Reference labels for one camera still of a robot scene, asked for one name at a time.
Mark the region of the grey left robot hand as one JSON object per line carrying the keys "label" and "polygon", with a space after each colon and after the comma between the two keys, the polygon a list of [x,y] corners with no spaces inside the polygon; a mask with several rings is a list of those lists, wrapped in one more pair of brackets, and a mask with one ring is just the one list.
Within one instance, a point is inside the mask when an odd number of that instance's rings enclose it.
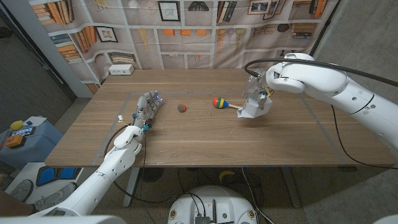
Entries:
{"label": "grey left robot hand", "polygon": [[136,117],[133,125],[140,128],[152,126],[154,115],[162,103],[162,98],[157,90],[152,90],[143,94],[137,102]]}

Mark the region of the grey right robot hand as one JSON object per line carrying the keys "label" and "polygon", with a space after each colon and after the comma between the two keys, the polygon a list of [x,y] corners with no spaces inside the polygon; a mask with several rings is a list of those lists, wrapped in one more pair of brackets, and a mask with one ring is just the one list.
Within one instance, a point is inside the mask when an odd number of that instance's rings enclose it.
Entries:
{"label": "grey right robot hand", "polygon": [[243,96],[246,99],[251,99],[252,104],[257,104],[257,107],[260,110],[265,108],[265,103],[273,94],[273,90],[269,88],[266,83],[266,71],[257,68],[255,69],[257,73],[257,77],[250,76],[246,82],[244,87]]}

